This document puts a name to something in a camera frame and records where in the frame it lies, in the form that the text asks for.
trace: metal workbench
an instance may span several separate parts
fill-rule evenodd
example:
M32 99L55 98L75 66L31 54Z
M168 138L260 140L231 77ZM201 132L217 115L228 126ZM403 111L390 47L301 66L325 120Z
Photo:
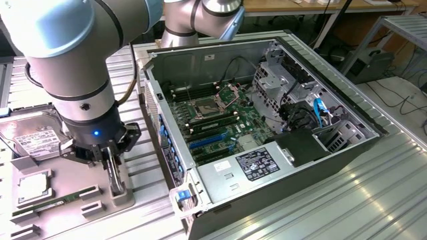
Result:
M391 37L392 33L396 33L403 38L406 38L406 40L414 43L419 48L422 48L424 52L427 52L427 15L424 13L420 13L408 16L382 16L376 20L376 23L374 24L364 39L361 40L353 54L345 59L345 62L341 65L340 72L344 75L352 68L361 51L368 47L369 42L374 40L374 37L376 36L382 27L386 27L390 30L387 38ZM376 47L382 49L384 47L384 44L386 42L382 41ZM411 64L411 66L404 69L402 75L411 71L416 63L423 58L426 58L426 54L420 54L418 58L414 59L415 64Z
M281 37L292 45L390 135L336 175L204 239L426 239L426 144L406 132L398 122L387 119L386 112L365 100L363 93L339 71L292 34L283 31L251 33L239 35L236 39L273 36ZM201 40L203 43L212 41L212 38ZM136 46L135 50L156 47L153 43L144 44ZM107 62L119 98L132 78L129 49L121 49ZM8 97L11 107L49 101L43 91L36 90L25 80L24 64L25 60L17 58ZM136 93L120 107L120 113L124 121L137 121L144 128ZM169 204L168 188L147 131L124 158L133 182L135 206L65 232L57 239L85 239L84 236L92 239L185 239L181 222L175 218ZM7 165L0 166L0 178ZM7 214L0 215L1 218L0 226L7 226Z

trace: screw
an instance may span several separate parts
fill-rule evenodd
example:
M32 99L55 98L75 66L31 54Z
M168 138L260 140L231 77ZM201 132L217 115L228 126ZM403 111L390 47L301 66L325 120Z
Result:
M91 109L91 104L83 103L83 104L80 105L80 109L81 109L83 111L89 110L89 109Z

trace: cpu chip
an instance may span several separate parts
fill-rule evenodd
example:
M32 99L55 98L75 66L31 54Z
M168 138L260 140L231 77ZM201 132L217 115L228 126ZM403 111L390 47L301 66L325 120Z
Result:
M195 103L195 105L197 107L197 112L200 112L203 116L215 114L220 111L219 106L213 101L213 99L200 100Z

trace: wooden desk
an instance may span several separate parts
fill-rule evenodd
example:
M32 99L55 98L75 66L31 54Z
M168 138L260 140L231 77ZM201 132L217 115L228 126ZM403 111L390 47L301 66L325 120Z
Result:
M412 1L412 0L402 0L404 4L402 4L400 2L396 3L396 5L390 4L390 5L371 5L369 3L367 3L364 0L352 0L349 7L347 9L347 11L352 11L352 10L368 10L368 12L382 12L382 11L372 11L372 10L378 10L378 9L392 9L396 11L404 11L406 8L415 8L418 7L418 2ZM344 0L340 0L339 5L343 6L345 3Z
M244 0L244 8L247 13L256 12L301 12L301 11L324 11L325 7L331 11L336 11L341 4L329 4L327 7L319 3L308 3L303 1L300 4L291 0Z

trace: motherboard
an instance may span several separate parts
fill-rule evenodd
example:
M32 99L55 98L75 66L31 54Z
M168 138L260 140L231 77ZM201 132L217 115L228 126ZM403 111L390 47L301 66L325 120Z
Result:
M247 89L229 82L173 94L169 107L199 165L263 145L273 136L247 95Z

